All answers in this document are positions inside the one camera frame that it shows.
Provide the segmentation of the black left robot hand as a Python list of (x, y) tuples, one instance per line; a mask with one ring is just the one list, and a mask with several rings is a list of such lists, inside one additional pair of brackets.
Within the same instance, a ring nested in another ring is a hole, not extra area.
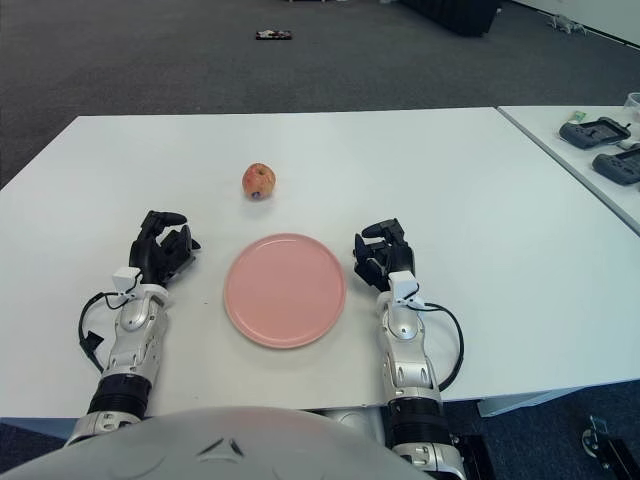
[(188, 267), (201, 245), (192, 237), (187, 218), (179, 213), (149, 211), (131, 245), (128, 270), (114, 278), (117, 305), (142, 299), (148, 292), (163, 301), (169, 281)]

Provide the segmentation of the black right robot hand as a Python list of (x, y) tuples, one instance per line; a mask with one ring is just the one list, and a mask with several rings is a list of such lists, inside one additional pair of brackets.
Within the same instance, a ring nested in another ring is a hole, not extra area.
[(414, 252), (404, 239), (404, 230), (396, 218), (375, 223), (356, 233), (353, 254), (354, 272), (379, 292), (392, 290), (392, 273), (415, 275)]

